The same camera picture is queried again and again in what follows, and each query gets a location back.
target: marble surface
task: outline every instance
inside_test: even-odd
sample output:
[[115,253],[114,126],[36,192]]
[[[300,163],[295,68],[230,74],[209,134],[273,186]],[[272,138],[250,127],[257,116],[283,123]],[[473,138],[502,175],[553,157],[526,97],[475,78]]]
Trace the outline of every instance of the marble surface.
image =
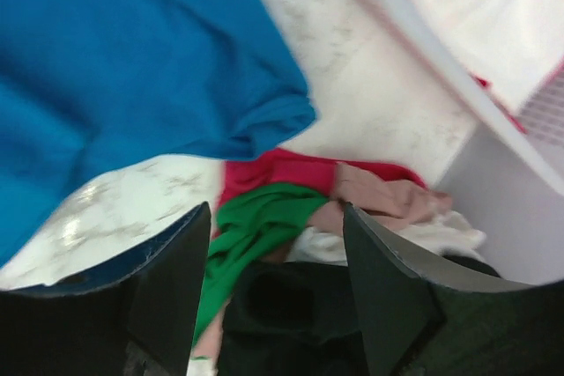
[[[354,0],[264,0],[307,74],[319,121],[291,150],[391,160],[438,181],[475,121]],[[162,156],[101,175],[0,269],[0,289],[52,284],[142,242],[202,201],[220,162]]]

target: blue fabric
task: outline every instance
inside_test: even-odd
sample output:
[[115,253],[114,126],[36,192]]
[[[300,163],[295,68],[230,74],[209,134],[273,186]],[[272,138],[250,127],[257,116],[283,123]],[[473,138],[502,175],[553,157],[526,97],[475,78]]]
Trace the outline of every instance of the blue fabric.
[[0,0],[0,265],[100,173],[254,159],[314,118],[259,0]]

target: folded clothes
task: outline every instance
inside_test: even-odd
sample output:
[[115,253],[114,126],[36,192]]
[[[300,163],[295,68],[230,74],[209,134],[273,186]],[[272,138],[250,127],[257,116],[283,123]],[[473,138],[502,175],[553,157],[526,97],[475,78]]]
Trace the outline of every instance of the folded clothes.
[[313,189],[279,183],[239,195],[219,209],[222,235],[210,244],[194,344],[231,295],[240,273],[297,238],[311,214],[327,201]]
[[238,195],[275,182],[301,185],[329,195],[335,185],[337,164],[341,162],[369,171],[383,181],[407,180],[423,188],[427,186],[415,172],[400,165],[314,158],[275,149],[252,162],[226,162],[225,187],[219,207]]
[[315,119],[260,0],[0,10],[0,266],[101,173],[164,153],[255,159]]

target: green shirt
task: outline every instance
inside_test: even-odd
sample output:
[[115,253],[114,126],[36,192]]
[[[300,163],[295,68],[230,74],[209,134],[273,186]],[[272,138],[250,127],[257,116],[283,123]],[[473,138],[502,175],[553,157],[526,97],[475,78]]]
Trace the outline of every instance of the green shirt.
[[312,213],[328,201],[313,189],[277,183],[239,195],[219,209],[221,236],[210,244],[194,345],[231,295],[242,271],[297,238]]

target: laundry basket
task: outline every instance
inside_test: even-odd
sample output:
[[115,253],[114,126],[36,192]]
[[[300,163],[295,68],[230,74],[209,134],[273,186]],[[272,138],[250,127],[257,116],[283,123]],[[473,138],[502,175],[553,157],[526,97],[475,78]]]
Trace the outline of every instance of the laundry basket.
[[[564,172],[564,72],[536,93],[519,120],[527,139]],[[439,184],[488,234],[483,255],[506,278],[542,284],[564,277],[564,198],[537,178],[485,127]]]
[[[529,139],[523,135],[521,128],[515,125],[512,119],[508,119],[504,108],[500,107],[499,103],[490,96],[486,89],[472,78],[470,72],[473,70],[488,71],[495,68],[495,65],[492,64],[491,58],[487,57],[487,53],[482,52],[481,58],[478,57],[479,55],[472,55],[471,52],[469,54],[468,49],[464,50],[464,43],[456,43],[456,37],[449,38],[449,33],[453,33],[449,31],[449,26],[451,24],[454,26],[454,23],[449,23],[447,20],[448,17],[442,17],[443,20],[441,20],[439,17],[440,14],[434,13],[433,11],[433,7],[441,7],[440,3],[432,1],[426,3],[426,0],[419,0],[418,2],[417,0],[359,1],[379,19],[387,21],[390,31],[396,34],[398,39],[403,41],[412,53],[418,56],[421,61],[515,153],[516,156],[537,174],[537,176],[544,180],[554,191],[564,195],[564,179],[561,173],[555,170],[554,167],[539,154],[530,143]],[[485,14],[490,20],[496,19],[498,18],[495,16],[496,13],[507,9],[509,4],[509,0],[499,0],[498,4],[494,5],[490,11],[485,11]],[[521,14],[522,16],[517,15],[512,18],[515,21],[516,19],[532,16],[531,14],[531,11],[524,11]],[[561,20],[559,14],[553,13],[552,16],[556,18],[555,22],[550,23],[550,28],[553,31],[555,28],[561,26],[564,28],[564,21]],[[512,40],[508,39],[507,41],[518,41],[521,43],[522,41],[526,41],[523,39],[526,35],[526,33],[520,34],[517,32],[517,35]],[[543,76],[548,73],[546,72],[547,69],[552,71],[553,67],[561,63],[561,58],[564,55],[564,33],[562,33],[562,36],[559,36],[558,40],[554,40],[552,44],[550,42],[545,43],[545,47],[546,46],[549,47],[550,52],[543,52],[545,55],[537,54],[527,55],[525,57],[525,59],[537,59],[536,62],[538,62],[540,58],[544,60],[542,66],[539,67],[541,77],[538,76],[537,71],[532,72],[532,76],[523,80],[523,83],[527,83],[527,88],[521,90],[516,96],[517,99],[514,101],[514,108],[518,108],[518,105],[523,102],[523,99],[526,100],[532,94],[531,88],[535,87],[535,85],[543,79]],[[523,61],[519,64],[523,66],[524,70],[527,69],[526,61],[524,64]],[[505,72],[505,76],[503,72],[492,72],[491,75],[496,76],[494,89],[496,87],[502,87],[507,90],[509,87],[509,90],[511,90],[512,85],[507,82],[507,72]]]
[[[456,208],[488,234],[484,256],[508,279],[541,284],[563,278],[561,2],[492,0],[484,7],[480,2],[490,0],[357,1],[388,22],[390,32],[482,122],[439,188],[452,194]],[[470,16],[461,17],[461,12]],[[511,34],[502,42],[492,40],[492,34],[505,36],[500,22],[508,19],[514,20]],[[488,25],[498,32],[489,31]],[[475,31],[480,26],[482,34]],[[472,74],[493,80],[493,93],[480,87]],[[520,112],[517,120],[528,134],[508,119],[494,96]]]

